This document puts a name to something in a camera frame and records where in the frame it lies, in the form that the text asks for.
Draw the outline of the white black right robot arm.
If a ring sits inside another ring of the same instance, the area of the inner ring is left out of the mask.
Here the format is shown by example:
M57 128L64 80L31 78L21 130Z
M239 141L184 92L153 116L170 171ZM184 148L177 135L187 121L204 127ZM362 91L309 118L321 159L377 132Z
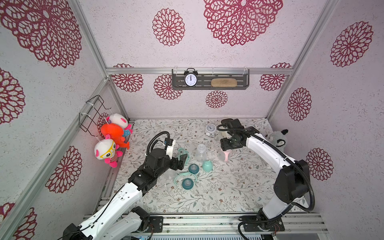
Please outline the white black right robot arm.
M262 223L279 219L297 207L305 212L315 208L315 193L310 180L310 169L306 161L297 161L274 146L254 127L244 127L239 119L224 119L217 130L226 133L220 139L222 151L243 147L259 155L277 174L274 195L259 210Z

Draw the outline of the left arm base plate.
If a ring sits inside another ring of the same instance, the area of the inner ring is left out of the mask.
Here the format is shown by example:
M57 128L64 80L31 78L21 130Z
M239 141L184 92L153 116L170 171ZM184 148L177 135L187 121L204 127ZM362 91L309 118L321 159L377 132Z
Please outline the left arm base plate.
M149 216L142 220L140 229L143 233L161 233L163 231L163 225L163 216Z

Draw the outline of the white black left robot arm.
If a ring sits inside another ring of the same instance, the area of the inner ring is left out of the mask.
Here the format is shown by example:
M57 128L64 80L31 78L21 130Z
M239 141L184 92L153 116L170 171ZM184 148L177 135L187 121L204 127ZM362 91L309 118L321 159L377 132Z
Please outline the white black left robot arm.
M137 230L143 232L149 225L150 214L135 207L128 216L120 219L133 204L139 201L167 170L182 170L188 155L179 158L164 149L154 149L144 163L98 212L76 226L70 224L61 240L120 240Z

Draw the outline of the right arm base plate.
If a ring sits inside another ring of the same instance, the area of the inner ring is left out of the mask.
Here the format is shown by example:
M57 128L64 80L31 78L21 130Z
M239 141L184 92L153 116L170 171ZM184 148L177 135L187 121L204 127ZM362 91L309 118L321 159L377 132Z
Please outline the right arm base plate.
M259 215L241 216L239 220L243 224L245 232L283 232L285 227L281 216L272 219L264 219Z

